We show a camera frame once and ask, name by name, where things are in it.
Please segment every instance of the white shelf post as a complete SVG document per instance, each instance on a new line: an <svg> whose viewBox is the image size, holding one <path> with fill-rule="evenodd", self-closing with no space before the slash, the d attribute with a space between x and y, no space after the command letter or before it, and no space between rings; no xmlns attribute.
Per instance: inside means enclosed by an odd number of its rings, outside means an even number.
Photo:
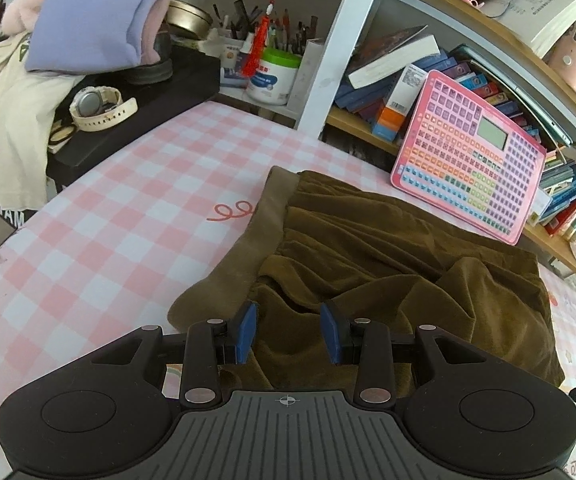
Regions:
<svg viewBox="0 0 576 480"><path fill-rule="evenodd" d="M318 137L374 0L341 0L296 130Z"/></svg>

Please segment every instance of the beige clothing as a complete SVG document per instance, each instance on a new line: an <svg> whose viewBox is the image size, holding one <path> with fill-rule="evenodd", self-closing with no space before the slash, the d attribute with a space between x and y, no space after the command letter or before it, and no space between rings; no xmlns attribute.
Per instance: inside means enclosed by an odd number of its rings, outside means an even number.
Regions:
<svg viewBox="0 0 576 480"><path fill-rule="evenodd" d="M26 72L30 35L0 42L0 206L40 209L56 107L83 76Z"/></svg>

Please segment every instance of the red tassel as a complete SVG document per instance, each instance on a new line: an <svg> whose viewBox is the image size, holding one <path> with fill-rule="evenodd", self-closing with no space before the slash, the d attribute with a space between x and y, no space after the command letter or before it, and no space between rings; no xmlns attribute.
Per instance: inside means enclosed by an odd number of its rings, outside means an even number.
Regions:
<svg viewBox="0 0 576 480"><path fill-rule="evenodd" d="M270 0L270 5L265 12L265 16L261 19L261 23L259 23L257 31L255 32L255 40L250 49L250 54L248 54L245 65L241 69L241 74L244 77L254 76L259 67L259 62L265 49L265 40L268 36L268 26L270 25L270 14L273 12L273 4L274 1Z"/></svg>

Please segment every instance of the brown velvet garment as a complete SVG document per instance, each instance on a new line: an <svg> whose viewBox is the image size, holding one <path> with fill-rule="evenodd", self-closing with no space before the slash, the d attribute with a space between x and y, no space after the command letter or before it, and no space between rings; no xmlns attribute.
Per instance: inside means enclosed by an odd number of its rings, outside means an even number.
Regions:
<svg viewBox="0 0 576 480"><path fill-rule="evenodd" d="M351 391L356 368L330 364L319 329L330 299L350 319L400 333L434 324L554 385L564 378L533 254L319 173L273 168L245 233L168 318L184 331L246 298L259 304L257 336L248 364L227 367L230 386ZM409 394L409 365L395 373Z"/></svg>

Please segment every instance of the qr code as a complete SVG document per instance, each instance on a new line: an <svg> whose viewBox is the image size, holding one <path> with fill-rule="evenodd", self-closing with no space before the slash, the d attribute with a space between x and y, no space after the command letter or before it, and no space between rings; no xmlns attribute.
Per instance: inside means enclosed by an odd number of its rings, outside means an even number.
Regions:
<svg viewBox="0 0 576 480"><path fill-rule="evenodd" d="M409 86L414 86L415 88L418 88L421 85L421 83L423 83L423 76L424 74L415 72L414 70L406 70L404 72L404 78L402 79L402 82L404 82Z"/></svg>

